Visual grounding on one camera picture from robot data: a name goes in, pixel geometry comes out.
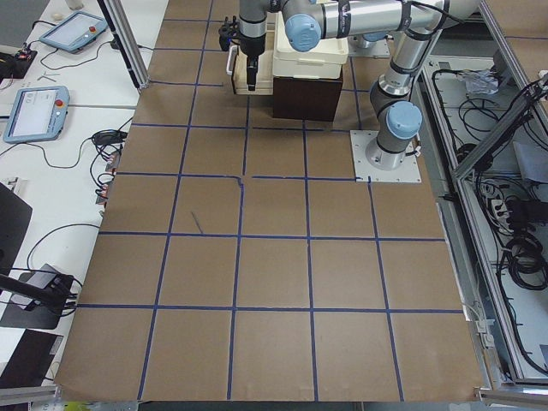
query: blue joint cap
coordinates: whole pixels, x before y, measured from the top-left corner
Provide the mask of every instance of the blue joint cap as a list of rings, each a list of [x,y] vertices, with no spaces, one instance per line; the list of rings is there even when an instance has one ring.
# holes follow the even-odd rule
[[[408,101],[398,101],[388,110],[386,125],[390,132],[400,140],[415,137],[422,124],[422,113],[419,108]]]
[[[375,41],[384,39],[387,34],[388,32],[367,33],[367,34],[363,34],[363,39],[373,43]]]
[[[285,33],[289,43],[297,51],[310,51],[321,39],[319,24],[310,15],[292,15],[285,22]]]

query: white table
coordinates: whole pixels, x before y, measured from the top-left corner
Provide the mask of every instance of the white table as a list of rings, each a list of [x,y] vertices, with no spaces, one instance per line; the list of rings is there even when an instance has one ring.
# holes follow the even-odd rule
[[[156,44],[167,2],[168,0],[122,0],[129,24],[139,45],[152,48]],[[92,15],[102,15],[96,0],[83,0],[83,3],[82,11]],[[61,13],[67,17],[72,11],[64,0],[51,0],[45,8],[41,20],[54,22],[51,17],[54,13]],[[28,40],[38,39],[50,28],[43,23],[37,23]],[[47,57],[45,64],[57,68],[81,63],[95,57],[98,47],[109,40],[112,40],[112,34],[107,29],[82,52],[70,54],[59,50],[54,55]],[[40,63],[41,58],[55,50],[53,47],[38,41],[33,44],[32,48],[38,52],[36,59],[24,79],[13,80],[10,87],[0,90],[0,104],[13,104],[17,90],[23,87],[66,86],[70,92],[70,105],[122,108],[134,108],[137,105],[139,94],[129,77],[122,54],[120,51],[113,50],[110,45],[101,47],[97,60],[76,68],[63,68],[58,71],[51,71]],[[141,55],[148,67],[152,51],[141,49]],[[59,74],[51,76],[56,82],[47,79],[38,80],[44,72]],[[0,88],[9,82],[10,80],[4,79]]]
[[[127,109],[74,107],[69,110],[58,140],[36,144],[45,148],[51,163],[73,164],[84,139],[101,129],[119,128],[133,112]],[[3,131],[5,124],[0,122],[0,130]],[[0,142],[0,152],[9,147]],[[31,223],[14,266],[24,268],[33,245],[56,227],[70,223],[101,224],[99,212],[103,207],[95,205],[96,186],[89,174],[90,164],[96,154],[92,143],[87,142],[80,163],[70,170],[47,167],[42,152],[32,146],[17,146],[0,157],[0,180],[14,176],[27,180],[20,196],[33,208]],[[94,175],[97,176],[104,167],[105,162],[99,159],[93,169]],[[49,264],[61,273],[73,275],[83,282],[96,237],[97,230],[91,227],[60,230],[40,244],[31,259],[31,267],[40,268],[43,264]],[[20,274],[20,271],[14,271],[10,276],[17,278]],[[0,301],[7,301],[8,298],[7,292],[0,295]],[[0,304],[0,316],[5,307]],[[71,322],[72,316],[61,318],[55,330],[46,331],[65,337],[54,361],[61,359]],[[0,327],[0,372],[3,369],[2,363],[9,360],[23,331]]]

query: tablet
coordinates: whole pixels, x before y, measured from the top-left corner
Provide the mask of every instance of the tablet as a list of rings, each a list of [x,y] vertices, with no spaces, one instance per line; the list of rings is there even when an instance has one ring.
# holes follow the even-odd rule
[[[106,28],[107,23],[103,17],[77,11],[45,32],[39,40],[57,49],[76,53],[95,40]]]
[[[65,123],[69,99],[65,86],[22,88],[15,97],[3,140],[17,144],[56,139]]]

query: power adapter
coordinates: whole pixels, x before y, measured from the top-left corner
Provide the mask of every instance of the power adapter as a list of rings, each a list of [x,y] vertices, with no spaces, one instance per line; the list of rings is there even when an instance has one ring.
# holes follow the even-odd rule
[[[128,133],[120,130],[101,130],[92,135],[92,142],[95,146],[107,146],[109,144],[120,144],[128,137]]]

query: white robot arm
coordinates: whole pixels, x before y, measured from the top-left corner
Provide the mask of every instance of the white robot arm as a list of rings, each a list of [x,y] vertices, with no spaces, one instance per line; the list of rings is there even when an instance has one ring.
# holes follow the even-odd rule
[[[393,170],[405,156],[408,142],[419,131],[422,115],[409,103],[413,78],[428,57],[435,34],[469,17],[480,0],[240,0],[240,20],[228,21],[219,34],[240,41],[247,55],[247,84],[254,90],[259,56],[265,51],[266,13],[281,12],[292,47],[306,52],[321,39],[355,34],[402,32],[390,66],[372,85],[371,102],[380,131],[367,148],[369,161]]]

